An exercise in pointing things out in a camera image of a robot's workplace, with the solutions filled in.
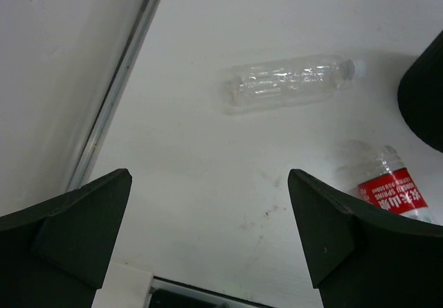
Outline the red label plastic bottle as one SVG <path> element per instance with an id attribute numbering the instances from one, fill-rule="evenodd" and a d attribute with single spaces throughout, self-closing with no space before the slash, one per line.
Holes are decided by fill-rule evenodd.
<path id="1" fill-rule="evenodd" d="M 336 169 L 336 179 L 346 193 L 396 215 L 437 223 L 393 147 L 347 140 L 338 155 L 343 165 Z"/>

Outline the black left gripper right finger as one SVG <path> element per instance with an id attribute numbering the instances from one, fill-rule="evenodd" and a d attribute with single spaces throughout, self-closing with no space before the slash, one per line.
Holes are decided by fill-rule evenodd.
<path id="1" fill-rule="evenodd" d="M 324 307 L 441 307 L 442 227 L 292 170 L 291 205 Z"/>

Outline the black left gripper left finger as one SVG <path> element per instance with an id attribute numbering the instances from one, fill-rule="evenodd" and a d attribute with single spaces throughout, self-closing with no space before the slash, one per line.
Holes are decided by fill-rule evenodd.
<path id="1" fill-rule="evenodd" d="M 118 169 L 1 217 L 1 306 L 90 307 L 101 289 L 132 176 Z"/>

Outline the clear unlabelled plastic bottle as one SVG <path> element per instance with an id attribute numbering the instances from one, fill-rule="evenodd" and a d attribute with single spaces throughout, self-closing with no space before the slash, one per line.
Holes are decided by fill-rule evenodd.
<path id="1" fill-rule="evenodd" d="M 322 102 L 363 79 L 362 59 L 309 55 L 234 66 L 221 89 L 226 114 Z"/>

